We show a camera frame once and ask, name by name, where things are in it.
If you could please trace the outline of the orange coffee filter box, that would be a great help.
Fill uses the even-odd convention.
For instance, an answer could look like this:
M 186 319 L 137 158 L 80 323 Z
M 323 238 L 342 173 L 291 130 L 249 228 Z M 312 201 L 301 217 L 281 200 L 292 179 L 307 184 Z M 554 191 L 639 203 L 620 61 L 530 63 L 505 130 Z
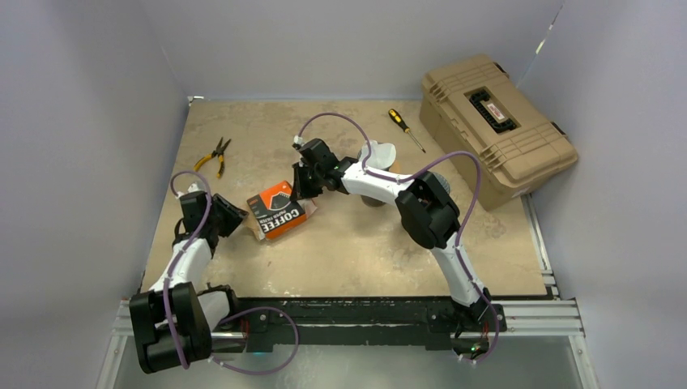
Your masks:
M 271 241 L 304 224 L 317 210 L 312 199 L 291 200 L 292 185 L 281 181 L 246 200 L 248 228 L 259 241 Z

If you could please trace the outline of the grey glass carafe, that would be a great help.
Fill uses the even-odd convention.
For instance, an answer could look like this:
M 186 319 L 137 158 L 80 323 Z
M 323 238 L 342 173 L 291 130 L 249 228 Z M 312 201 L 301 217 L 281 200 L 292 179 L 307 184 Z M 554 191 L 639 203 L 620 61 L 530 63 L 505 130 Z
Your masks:
M 361 200 L 365 205 L 367 205 L 369 207 L 382 207 L 386 204 L 385 202 L 383 202 L 381 200 L 374 199 L 374 198 L 369 197 L 369 196 L 362 196 Z

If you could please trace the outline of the white paper coffee filter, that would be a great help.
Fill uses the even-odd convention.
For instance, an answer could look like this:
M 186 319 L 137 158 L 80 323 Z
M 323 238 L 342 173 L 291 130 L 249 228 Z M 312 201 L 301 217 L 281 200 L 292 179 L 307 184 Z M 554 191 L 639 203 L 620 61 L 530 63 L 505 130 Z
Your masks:
M 368 157 L 369 150 L 367 144 L 364 144 L 357 154 L 357 159 L 363 161 L 367 159 L 366 165 L 388 171 L 396 160 L 396 147 L 393 143 L 379 143 L 376 140 L 370 141 L 371 156 Z

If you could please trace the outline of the blue glass dripper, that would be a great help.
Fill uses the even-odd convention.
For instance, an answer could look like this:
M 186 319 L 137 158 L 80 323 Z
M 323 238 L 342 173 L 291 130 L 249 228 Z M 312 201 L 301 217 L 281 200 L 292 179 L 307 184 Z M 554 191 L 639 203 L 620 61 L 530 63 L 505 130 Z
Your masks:
M 439 182 L 439 184 L 442 186 L 443 190 L 444 190 L 447 194 L 450 194 L 450 193 L 451 193 L 451 186 L 450 186 L 449 181 L 448 181 L 443 175 L 441 175 L 440 173 L 435 173 L 435 172 L 433 172 L 433 176 L 437 179 L 437 181 Z

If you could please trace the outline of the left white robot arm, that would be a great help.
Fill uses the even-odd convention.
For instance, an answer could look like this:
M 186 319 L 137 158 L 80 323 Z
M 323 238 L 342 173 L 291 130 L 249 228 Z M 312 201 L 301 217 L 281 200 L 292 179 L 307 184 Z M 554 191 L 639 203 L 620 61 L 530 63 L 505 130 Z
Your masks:
M 129 303 L 139 365 L 146 374 L 209 357 L 211 330 L 232 331 L 241 323 L 230 286 L 198 288 L 219 240 L 233 233 L 247 212 L 202 190 L 179 201 L 182 218 L 174 228 L 173 256 L 163 275 Z

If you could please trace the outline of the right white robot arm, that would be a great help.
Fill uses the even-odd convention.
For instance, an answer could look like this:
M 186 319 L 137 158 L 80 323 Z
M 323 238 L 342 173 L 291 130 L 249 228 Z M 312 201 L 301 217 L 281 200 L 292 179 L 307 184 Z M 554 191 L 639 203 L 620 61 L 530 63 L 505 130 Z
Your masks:
M 475 275 L 462 244 L 466 225 L 449 192 L 429 168 L 391 176 L 351 157 L 338 159 L 321 139 L 295 137 L 301 158 L 293 166 L 292 199 L 311 199 L 324 190 L 363 195 L 397 207 L 410 238 L 429 250 L 449 286 L 457 324 L 473 330 L 486 318 L 498 320 L 489 291 Z

